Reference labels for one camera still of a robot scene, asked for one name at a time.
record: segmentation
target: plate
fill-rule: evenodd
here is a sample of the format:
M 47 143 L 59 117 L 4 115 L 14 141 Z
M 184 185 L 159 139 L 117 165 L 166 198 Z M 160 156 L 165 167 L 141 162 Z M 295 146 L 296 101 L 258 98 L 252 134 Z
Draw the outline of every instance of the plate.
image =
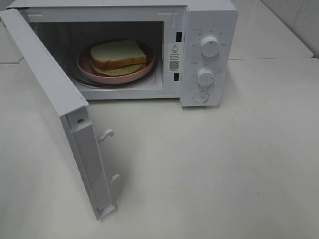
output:
M 91 63 L 90 63 L 90 49 L 95 46 L 95 45 L 100 45 L 103 43 L 107 42 L 114 42 L 114 41 L 119 41 L 119 40 L 108 40 L 108 41 L 103 41 L 99 43 L 95 43 L 93 45 L 88 46 L 85 48 L 77 57 L 77 66 L 81 72 L 81 74 L 88 79 L 99 82 L 102 84 L 123 84 L 131 81 L 135 81 L 142 76 L 146 75 L 153 67 L 154 62 L 155 62 L 155 55 L 154 51 L 147 46 L 144 43 L 137 42 L 139 45 L 140 49 L 144 52 L 146 55 L 146 67 L 139 69 L 133 73 L 127 74 L 127 75 L 122 75 L 122 76 L 106 76 L 103 74 L 100 74 L 96 71 L 93 70 Z

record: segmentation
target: white bread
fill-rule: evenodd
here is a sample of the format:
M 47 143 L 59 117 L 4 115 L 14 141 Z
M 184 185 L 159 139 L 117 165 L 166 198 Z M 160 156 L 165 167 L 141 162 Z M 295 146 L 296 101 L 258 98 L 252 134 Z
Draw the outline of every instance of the white bread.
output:
M 100 69 L 146 63 L 146 55 L 133 39 L 93 46 L 90 54 L 92 62 Z
M 134 64 L 128 66 L 122 66 L 115 69 L 100 69 L 99 67 L 95 66 L 92 61 L 90 61 L 92 68 L 100 73 L 107 76 L 122 76 L 133 73 L 137 70 L 143 69 L 146 67 L 146 64 Z

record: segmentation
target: white countertop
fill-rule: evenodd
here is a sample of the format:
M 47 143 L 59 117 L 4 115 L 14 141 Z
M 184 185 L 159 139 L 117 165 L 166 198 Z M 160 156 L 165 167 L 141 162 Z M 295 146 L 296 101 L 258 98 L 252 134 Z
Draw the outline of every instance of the white countertop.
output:
M 230 59 L 309 58 L 308 48 L 260 1 L 232 0 L 239 11 Z M 0 63 L 16 62 L 0 23 Z
M 0 238 L 317 239 L 319 60 L 231 60 L 219 107 L 93 101 L 122 176 L 96 221 L 19 65 L 0 65 Z

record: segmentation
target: timer knob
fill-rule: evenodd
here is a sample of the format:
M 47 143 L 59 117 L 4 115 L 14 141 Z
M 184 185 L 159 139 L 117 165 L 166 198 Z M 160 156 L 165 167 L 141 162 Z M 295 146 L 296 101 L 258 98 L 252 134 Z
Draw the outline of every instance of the timer knob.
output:
M 213 84 L 215 75 L 210 69 L 203 68 L 196 73 L 196 79 L 200 86 L 209 86 Z
M 201 53 L 206 57 L 212 57 L 219 52 L 220 40 L 217 36 L 206 36 L 200 41 Z

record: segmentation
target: microwave oven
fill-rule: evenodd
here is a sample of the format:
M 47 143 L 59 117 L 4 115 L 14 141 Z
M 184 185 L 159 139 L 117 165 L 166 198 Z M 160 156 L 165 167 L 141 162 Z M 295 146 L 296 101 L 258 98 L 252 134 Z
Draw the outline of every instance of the microwave oven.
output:
M 116 209 L 87 100 L 179 98 L 218 105 L 237 20 L 230 0 L 16 0 L 0 12 L 25 79 L 58 141 L 72 150 L 97 219 Z M 155 53 L 141 79 L 103 85 L 81 75 L 78 54 L 108 39 L 134 39 Z

